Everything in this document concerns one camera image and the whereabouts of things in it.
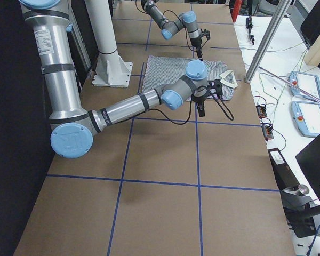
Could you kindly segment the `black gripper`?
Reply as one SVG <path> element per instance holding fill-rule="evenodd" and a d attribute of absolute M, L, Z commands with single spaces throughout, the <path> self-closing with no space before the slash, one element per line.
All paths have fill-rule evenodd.
<path fill-rule="evenodd" d="M 199 37 L 196 38 L 191 38 L 190 39 L 191 45 L 194 48 L 194 50 L 196 51 L 197 54 L 197 58 L 200 61 L 203 61 L 203 54 L 201 52 L 201 45 L 202 45 L 202 40 Z"/>
<path fill-rule="evenodd" d="M 205 116 L 205 105 L 204 101 L 207 99 L 206 95 L 203 96 L 193 96 L 193 102 L 197 104 L 197 110 L 199 117 Z"/>

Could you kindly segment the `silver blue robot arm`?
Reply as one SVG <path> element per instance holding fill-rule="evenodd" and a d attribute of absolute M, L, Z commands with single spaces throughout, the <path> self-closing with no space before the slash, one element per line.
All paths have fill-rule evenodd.
<path fill-rule="evenodd" d="M 158 25 L 165 40 L 170 40 L 181 30 L 186 32 L 187 46 L 203 61 L 202 48 L 210 40 L 210 31 L 199 27 L 196 13 L 193 10 L 176 15 L 171 10 L 162 12 L 157 1 L 140 1 L 144 13 L 148 14 Z"/>
<path fill-rule="evenodd" d="M 141 6 L 161 29 L 165 39 L 186 30 L 198 58 L 188 62 L 185 73 L 172 84 L 162 84 L 100 110 L 85 110 L 81 105 L 67 33 L 72 28 L 70 1 L 21 1 L 23 18 L 34 31 L 41 60 L 41 72 L 49 93 L 52 114 L 49 118 L 52 149 L 65 158 L 85 155 L 96 134 L 114 124 L 166 105 L 172 110 L 189 98 L 201 97 L 207 86 L 207 68 L 202 60 L 202 38 L 208 30 L 198 26 L 194 11 L 167 19 L 155 1 L 142 1 Z"/>

